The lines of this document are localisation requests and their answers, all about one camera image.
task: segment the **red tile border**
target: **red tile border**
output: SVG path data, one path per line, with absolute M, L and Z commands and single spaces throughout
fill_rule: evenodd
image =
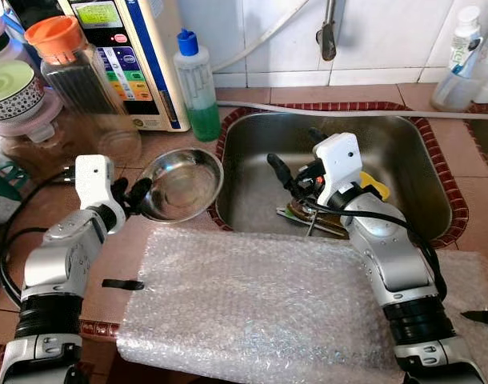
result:
M 117 323 L 81 320 L 81 336 L 95 336 L 114 341 L 118 336 L 118 331 L 119 324 Z
M 488 113 L 488 103 L 487 104 L 475 104 L 472 105 L 466 110 L 469 114 L 487 114 Z
M 272 104 L 273 106 L 282 106 L 287 108 L 297 108 L 303 110 L 412 110 L 395 102 L 317 102 L 317 103 L 305 103 L 305 104 Z M 226 143 L 226 136 L 228 129 L 242 116 L 256 113 L 270 113 L 267 110 L 259 110 L 254 108 L 237 108 L 230 115 L 222 121 L 222 134 L 219 137 L 216 156 L 222 161 L 224 155 L 224 146 Z M 439 179 L 443 185 L 443 189 L 449 200 L 450 207 L 452 208 L 452 219 L 447 232 L 431 241 L 431 244 L 435 248 L 443 248 L 448 246 L 452 242 L 455 242 L 464 232 L 466 224 L 468 223 L 469 213 L 468 207 L 461 191 L 459 190 L 454 176 L 450 172 L 450 169 L 446 163 L 446 160 L 442 154 L 442 150 L 436 140 L 432 128 L 426 118 L 408 118 L 418 129 L 418 132 L 422 136 L 422 140 L 429 151 L 431 161 L 434 168 L 438 172 Z M 220 227 L 221 230 L 231 231 L 233 230 L 228 226 L 219 216 L 219 213 L 215 207 L 215 203 L 212 204 L 207 212 L 212 220 Z

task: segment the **stainless steel bowl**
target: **stainless steel bowl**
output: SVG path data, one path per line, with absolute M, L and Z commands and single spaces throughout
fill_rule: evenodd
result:
M 140 176 L 152 181 L 142 212 L 157 222 L 189 220 L 214 202 L 223 175 L 221 162 L 206 150 L 183 148 L 162 154 Z

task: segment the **green lid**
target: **green lid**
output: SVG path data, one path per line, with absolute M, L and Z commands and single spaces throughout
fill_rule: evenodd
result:
M 34 78 L 34 71 L 26 62 L 0 61 L 0 101 L 24 89 Z

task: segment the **black cable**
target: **black cable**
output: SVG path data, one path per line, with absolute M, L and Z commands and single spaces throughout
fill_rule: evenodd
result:
M 22 212 L 29 201 L 40 191 L 42 190 L 45 186 L 48 186 L 51 184 L 54 180 L 61 176 L 67 175 L 67 172 L 69 169 L 64 170 L 63 172 L 60 172 L 45 181 L 43 181 L 41 184 L 36 186 L 30 193 L 27 195 L 21 202 L 20 206 L 16 209 L 15 212 L 11 215 L 9 220 L 6 223 L 6 227 L 4 229 L 4 232 L 2 234 L 2 240 L 1 240 L 1 249 L 0 249 L 0 281 L 2 288 L 6 291 L 8 296 L 10 297 L 11 301 L 18 307 L 20 307 L 20 296 L 21 296 L 21 291 L 18 288 L 18 286 L 15 284 L 13 279 L 11 278 L 9 271 L 7 269 L 7 253 L 9 249 L 9 243 L 8 243 L 8 236 L 10 232 L 10 228 L 13 225 L 16 217 Z
M 393 224 L 397 224 L 398 226 L 406 228 L 415 237 L 415 242 L 420 246 L 420 251 L 422 252 L 430 268 L 433 270 L 434 284 L 436 285 L 436 289 L 438 290 L 440 299 L 442 301 L 445 299 L 447 288 L 445 279 L 443 278 L 442 272 L 440 270 L 438 256 L 436 255 L 434 248 L 429 244 L 429 242 L 425 240 L 424 237 L 421 236 L 408 222 L 405 222 L 394 216 L 389 216 L 388 214 L 380 214 L 377 212 L 367 212 L 361 210 L 332 210 L 331 208 L 317 204 L 316 202 L 308 198 L 301 197 L 299 200 L 301 200 L 301 202 L 306 204 L 309 208 L 312 208 L 314 210 L 320 210 L 328 214 L 359 218 L 376 218 L 379 220 L 384 220 L 386 222 L 392 222 Z

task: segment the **kitchen counter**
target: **kitchen counter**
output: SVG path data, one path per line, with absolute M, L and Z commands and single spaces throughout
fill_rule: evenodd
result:
M 401 84 L 385 86 L 330 86 L 276 89 L 218 90 L 220 100 L 238 100 L 261 103 L 288 102 L 396 102 L 414 110 L 432 110 L 428 101 L 434 85 Z M 224 118 L 232 108 L 221 108 Z M 488 262 L 488 165 L 484 162 L 467 125 L 460 120 L 430 119 L 447 164 L 456 179 L 470 210 L 470 220 L 464 234 L 449 245 L 453 250 L 476 250 Z M 117 177 L 126 177 L 133 183 L 142 168 L 158 155 L 179 147 L 197 146 L 215 151 L 216 142 L 197 142 L 192 132 L 169 134 L 146 132 L 142 134 L 143 151 L 139 160 L 116 169 Z M 26 208 L 14 229 L 28 226 L 51 226 L 78 208 L 79 201 L 72 186 L 51 186 L 41 192 Z M 109 236 L 102 253 L 93 265 L 82 309 L 82 319 L 119 324 L 131 292 L 102 288 L 104 278 L 136 278 L 150 232 L 162 224 L 144 217 L 132 217 L 117 235 Z M 207 213 L 178 224 L 181 228 L 219 230 Z M 38 246 L 40 234 L 28 234 L 11 249 L 10 272 L 22 281 L 23 265 L 28 253 Z M 0 288 L 0 344 L 13 337 L 18 321 L 16 308 Z

